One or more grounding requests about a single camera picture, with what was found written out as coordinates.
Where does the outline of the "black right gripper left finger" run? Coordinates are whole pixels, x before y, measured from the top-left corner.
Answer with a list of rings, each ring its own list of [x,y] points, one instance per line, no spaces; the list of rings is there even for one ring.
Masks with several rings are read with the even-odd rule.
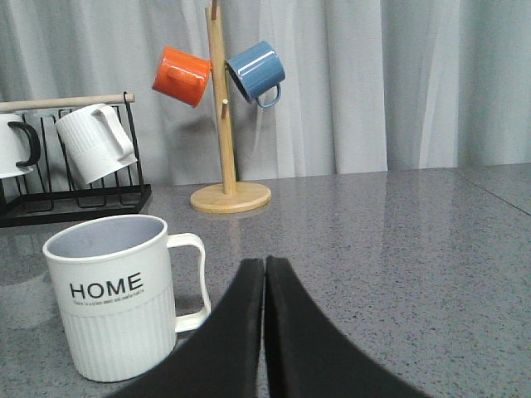
[[[264,263],[245,259],[219,304],[187,341],[114,397],[254,397]]]

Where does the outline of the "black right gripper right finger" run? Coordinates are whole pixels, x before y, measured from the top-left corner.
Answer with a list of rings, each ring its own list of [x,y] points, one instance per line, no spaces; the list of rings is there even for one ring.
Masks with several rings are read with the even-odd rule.
[[[422,397],[353,345],[322,313],[290,262],[265,270],[265,361],[272,397]]]

